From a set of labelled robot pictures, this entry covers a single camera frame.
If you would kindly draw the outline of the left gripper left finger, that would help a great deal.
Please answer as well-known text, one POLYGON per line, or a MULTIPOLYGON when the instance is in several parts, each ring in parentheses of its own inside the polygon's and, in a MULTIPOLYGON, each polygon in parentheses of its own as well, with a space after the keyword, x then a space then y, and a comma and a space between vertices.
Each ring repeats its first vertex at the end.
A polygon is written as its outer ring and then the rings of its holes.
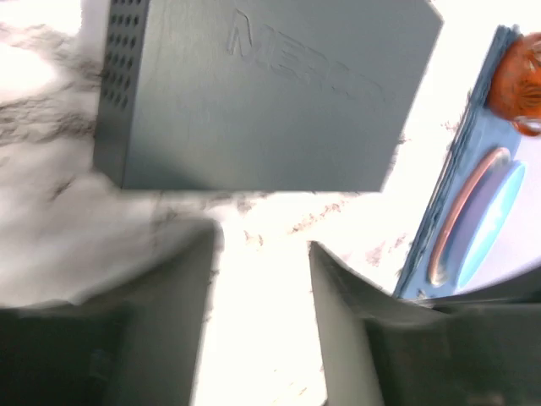
POLYGON ((2 308, 2 404, 189 404, 220 236, 190 219, 158 264, 78 303, 2 308))

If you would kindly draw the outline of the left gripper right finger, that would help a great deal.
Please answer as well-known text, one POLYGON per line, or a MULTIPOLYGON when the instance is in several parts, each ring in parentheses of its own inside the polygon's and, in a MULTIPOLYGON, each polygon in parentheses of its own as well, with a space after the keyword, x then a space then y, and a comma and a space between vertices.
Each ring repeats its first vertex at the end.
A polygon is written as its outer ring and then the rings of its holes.
POLYGON ((537 405, 540 302, 425 307, 309 250, 330 405, 537 405))

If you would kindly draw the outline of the black network switch box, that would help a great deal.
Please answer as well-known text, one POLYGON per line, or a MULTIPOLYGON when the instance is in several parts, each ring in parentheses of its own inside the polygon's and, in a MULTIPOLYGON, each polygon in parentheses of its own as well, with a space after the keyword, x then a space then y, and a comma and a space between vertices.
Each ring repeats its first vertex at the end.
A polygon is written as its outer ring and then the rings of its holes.
POLYGON ((441 26, 426 1, 113 1, 94 166, 123 189, 375 192, 441 26))

